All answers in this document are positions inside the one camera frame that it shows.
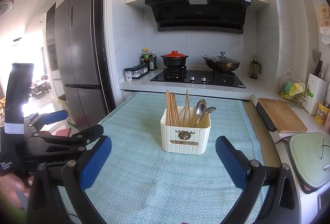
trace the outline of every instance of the gas stove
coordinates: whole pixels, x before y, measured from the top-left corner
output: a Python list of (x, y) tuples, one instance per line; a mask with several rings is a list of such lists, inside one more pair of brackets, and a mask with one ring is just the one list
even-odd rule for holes
[(233, 72), (223, 74), (216, 71), (187, 70), (186, 66), (183, 68), (164, 68), (164, 70), (156, 77), (152, 78), (151, 81), (184, 82), (245, 88), (244, 84)]

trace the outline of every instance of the countertop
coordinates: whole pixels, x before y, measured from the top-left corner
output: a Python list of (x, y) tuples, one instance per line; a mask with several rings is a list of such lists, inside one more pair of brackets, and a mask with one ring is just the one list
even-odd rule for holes
[[(161, 69), (152, 71), (139, 80), (121, 82), (119, 84), (119, 87), (122, 90), (128, 91), (150, 91), (165, 93), (166, 90), (169, 90), (177, 94), (185, 94), (186, 90), (188, 89), (190, 95), (251, 100), (255, 105), (258, 102), (258, 98), (282, 99), (281, 96), (279, 96), (275, 90), (273, 90), (271, 87), (265, 86), (260, 80), (254, 80), (244, 75), (238, 75), (238, 78), (242, 81), (246, 88), (150, 81), (157, 74), (161, 73), (161, 71)], [(292, 109), (308, 128), (308, 133), (320, 132), (328, 135), (330, 138), (329, 132), (324, 128), (324, 125), (318, 123), (315, 120), (315, 116), (309, 115), (301, 106)], [(274, 143), (276, 143), (280, 140), (280, 138), (291, 136), (294, 134), (280, 134), (275, 131), (270, 132), (270, 135)], [(276, 145), (276, 149), (278, 151), (281, 162), (288, 163), (291, 167), (291, 170), (293, 171), (286, 148), (287, 146), (283, 142), (278, 143)], [(318, 212), (318, 195), (330, 187), (330, 182), (328, 182), (322, 188), (318, 189), (318, 191), (315, 191), (311, 194), (306, 194), (302, 191), (300, 183), (294, 172), (293, 176), (295, 179), (297, 190), (299, 191), (298, 196), (301, 206), (301, 224), (308, 224), (313, 220), (313, 218)]]

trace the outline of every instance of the refrigerator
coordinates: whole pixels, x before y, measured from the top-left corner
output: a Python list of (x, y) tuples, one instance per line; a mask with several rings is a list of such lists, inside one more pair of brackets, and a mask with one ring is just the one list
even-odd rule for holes
[(57, 62), (67, 104), (78, 130), (96, 125), (106, 103), (95, 46), (93, 0), (65, 0), (55, 10)]

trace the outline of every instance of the yellow cup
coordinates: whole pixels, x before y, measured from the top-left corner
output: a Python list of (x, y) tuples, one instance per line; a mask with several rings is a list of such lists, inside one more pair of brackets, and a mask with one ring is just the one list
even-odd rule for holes
[(329, 109), (324, 107), (321, 102), (318, 104), (317, 112), (315, 115), (316, 121), (320, 122), (321, 124), (324, 124), (325, 119), (327, 118), (327, 114), (329, 112)]

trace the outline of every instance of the chopsticks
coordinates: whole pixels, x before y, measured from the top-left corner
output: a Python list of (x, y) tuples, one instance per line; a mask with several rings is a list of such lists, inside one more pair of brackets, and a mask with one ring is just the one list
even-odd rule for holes
[[(175, 98), (174, 92), (169, 92), (168, 90), (166, 90), (166, 102), (167, 102), (166, 125), (181, 126), (181, 122), (179, 119), (177, 100)], [(186, 92), (186, 100), (185, 100), (185, 106), (184, 106), (184, 120), (183, 120), (182, 126), (184, 126), (187, 104), (188, 104), (188, 113), (189, 113), (189, 127), (191, 127), (188, 90)]]

